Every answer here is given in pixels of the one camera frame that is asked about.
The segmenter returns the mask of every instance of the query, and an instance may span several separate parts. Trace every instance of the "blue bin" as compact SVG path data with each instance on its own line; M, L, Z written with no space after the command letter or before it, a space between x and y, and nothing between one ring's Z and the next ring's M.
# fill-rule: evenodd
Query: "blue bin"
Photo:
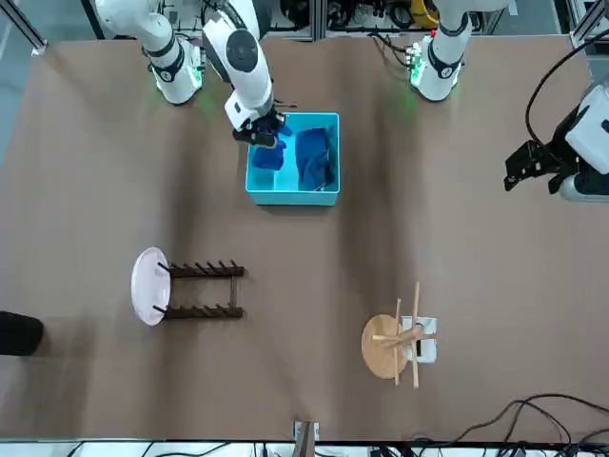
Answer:
M339 115L336 112L288 112L285 124L290 136L280 134L285 142L284 165L281 169L259 169L252 165L255 147L247 149L246 191L256 205L319 205L332 206L341 191ZM330 138L330 161L335 164L334 183L320 190L299 190L296 167L296 136L308 129L327 129Z

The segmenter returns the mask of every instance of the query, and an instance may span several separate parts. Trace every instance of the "tabletop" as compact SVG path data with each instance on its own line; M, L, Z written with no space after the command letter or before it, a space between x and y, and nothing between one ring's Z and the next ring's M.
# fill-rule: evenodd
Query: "tabletop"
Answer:
M29 359L0 358L4 437L449 440L509 401L543 391L606 399L605 206L503 190L526 140L524 109L567 37L474 38L443 103L404 83L371 39L267 40L275 96L341 116L333 208L262 208L244 190L246 148L212 72L185 107L167 104L135 42L50 46L32 69L0 169L2 308L40 318ZM580 100L583 58L542 91L541 138ZM164 322L131 308L140 252L247 268L233 322ZM438 318L438 360L421 388L375 378L368 318ZM581 433L601 417L542 403ZM559 437L536 411L515 440ZM499 441L506 422L472 433Z

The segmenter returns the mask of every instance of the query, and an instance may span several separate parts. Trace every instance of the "blue towel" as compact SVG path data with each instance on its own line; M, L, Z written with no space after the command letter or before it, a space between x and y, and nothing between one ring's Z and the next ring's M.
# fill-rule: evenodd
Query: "blue towel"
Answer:
M296 136L296 166L301 190L318 190L333 181L325 129L309 129Z
M292 134L292 130L286 126L282 126L279 133L289 136ZM279 133L277 134L277 145L275 148L258 147L254 150L254 156L251 161L254 167L277 171L284 165L285 142L279 139Z

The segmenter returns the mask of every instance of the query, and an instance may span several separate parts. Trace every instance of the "black cable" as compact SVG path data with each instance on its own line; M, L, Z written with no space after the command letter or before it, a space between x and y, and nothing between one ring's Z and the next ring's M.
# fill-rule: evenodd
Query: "black cable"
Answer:
M145 451L144 451L144 453L142 454L142 457L146 457L146 454L148 454L148 451L150 450L150 448L151 448L152 446L154 446L154 444L155 444L155 443L156 443L156 441L153 441L152 443L150 443L150 444L148 445L148 447L146 448L146 450L145 450Z
M609 433L609 428L601 428L599 430L593 431L592 433L588 433L586 436L580 439L578 445L585 445L590 438L594 438L595 436L601 435L602 433Z
M406 22L404 22L402 19L398 19L398 15L396 14L397 9L406 10L406 13L408 14L408 17L410 19L407 20ZM388 14L389 14L389 19L391 19L391 22L393 22L400 29L408 30L408 29L410 29L410 27L412 27L412 15L410 14L409 5L406 2L404 2L402 0L397 0L397 1L393 2L391 4L391 7L389 7Z
M569 433L569 430L552 414L547 412L545 409L538 407L537 405L531 403L531 401L528 399L516 400L515 402L512 402L512 403L518 403L519 406L516 410L516 413L514 414L514 418L512 419L510 428L508 429L507 434L505 435L505 438L503 438L503 442L501 443L503 447L509 442L509 439L512 437L514 428L516 428L516 423L518 422L521 412L525 406L531 407L531 408L537 410L538 412L543 414L543 416L545 416L545 418L548 419L554 426L558 425L560 428L562 428L562 430L565 432L565 434L567 436L568 446L571 446L571 444L573 443L573 440L571 438L571 434ZM559 432L559 437L560 437L560 440L562 441L562 433L560 433L560 430L558 428L557 428L557 431ZM497 457L501 457L501 456L505 455L506 451L507 450L505 448L503 448L502 450L497 452Z
M406 54L406 49L405 48L401 48L399 46L395 46L392 42L391 42L391 38L389 38L389 35L385 36L385 38L383 38L381 36L380 33L378 33L377 31L371 31L370 33L368 33L368 36L372 36L372 37L376 37L378 39L380 39L385 46L389 47L391 50L394 50L395 52L401 52L402 54Z
M72 457L76 453L76 451L83 446L84 443L84 441L81 441L78 445L76 445L76 447L73 447L72 450L68 452L68 455L66 457Z
M604 413L609 415L609 408L607 407L602 407L600 405L597 405L595 403L592 402L588 402L586 400L583 400L579 397L575 397L573 395L569 395L569 394L565 394L565 393L541 393L538 395L531 395L530 397L525 398L524 400L514 400L512 402L510 402L495 418L491 419L490 421L484 422L482 424L476 424L474 426L471 426L469 428L467 428L461 435L459 435L456 439L450 441L450 442L445 442L445 443L438 443L435 444L434 447L450 447L453 446L455 444L457 444L460 440L462 440L465 436L467 436L469 433L471 433L474 430L477 430L479 428L485 428L485 427L490 427L494 424L496 424L506 413L507 411L510 410L511 407L515 406L515 405L521 405L517 411L517 414L515 415L515 420L516 422L518 421L518 417L520 416L520 412L521 410L524 408L524 406L529 406L532 407L533 409L536 409L537 411L541 412L547 419L551 420L552 422L558 424L561 428L563 428L564 430L566 430L566 428L556 419L554 418L554 416L552 416L550 413L548 413L545 410L541 410L540 407L538 407L537 405L532 405L531 402L534 400L539 400L542 398L561 398L563 400L570 400L576 403L580 403L581 405L585 405L591 409L594 409L596 412L599 413ZM513 427L516 426L516 422L513 420L512 421L512 425L510 426L510 430L508 431L508 434L506 435L507 439L504 439L504 445L507 443L507 440L509 440L509 438L511 437L511 434L513 432ZM421 449L421 452L419 453L419 457L422 456L422 453L425 451L425 449L428 447L423 447Z
M223 443L201 454L188 454L186 452L167 452L165 454L158 454L155 457L204 457L205 455L209 455L215 452L216 450L221 449L222 447L226 447L228 445L230 445L230 443Z
M378 38L379 40L381 40L385 46L387 46L388 48L391 49L391 52L393 52L393 56L396 58L398 63L400 65L402 65L403 67L406 67L406 62L404 60L402 60L400 58L400 56L398 55L398 52L406 54L406 49L405 48L400 48L398 46L395 46L391 42L391 38L389 38L389 35L387 35L387 36L385 36L385 38L383 38L378 32L372 32L372 33L369 33L368 36L371 36L373 39L374 38Z
M578 54L579 52L581 52L582 50L584 50L585 48L587 48L588 46L592 45L593 43L599 41L601 38L605 37L609 35L609 29L605 30L601 33L599 33L598 35L593 36L591 39L584 41L581 45L577 46L575 49L571 50L570 52L568 52L564 57L562 57L547 73L545 73L545 75L541 78L540 82L538 83L537 87L535 88L535 90L533 91L533 95L531 95L531 99L529 100L528 105L526 106L526 112L524 114L524 123L526 124L526 129L529 132L529 135L531 136L531 138L533 139L533 141L535 141L535 143L537 143L537 145L544 149L545 152L547 152L550 157L552 157L554 160L556 160L559 164L561 165L565 165L563 163L563 161L561 159L559 159L559 157L557 157L551 150L549 150L548 148L545 147L545 145L541 142L540 138L538 137L538 135L533 131L533 128L531 127L531 108L533 107L533 104L535 103L535 100L537 99L538 94L540 93L541 88L543 87L543 85L545 84L545 82L548 80L548 78L550 76L552 76L552 74L554 74L554 72L556 70L558 70L560 68L560 66L562 66L562 64L564 64L567 60L569 60L571 57L573 57L574 55Z

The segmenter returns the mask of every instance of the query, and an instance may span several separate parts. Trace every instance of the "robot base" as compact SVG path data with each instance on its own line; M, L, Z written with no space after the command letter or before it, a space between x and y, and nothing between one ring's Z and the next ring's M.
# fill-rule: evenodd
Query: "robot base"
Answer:
M184 49L185 63L175 73L173 81L165 81L163 72L157 74L153 71L156 79L156 87L161 91L166 100L172 105L183 105L203 87L205 75L205 54L198 46L191 45L186 40L179 40Z
M431 102L444 100L457 85L462 64L448 78L442 79L436 69L428 62L427 48L431 37L426 36L420 43L414 43L408 49L408 80L410 86L416 89L424 98Z

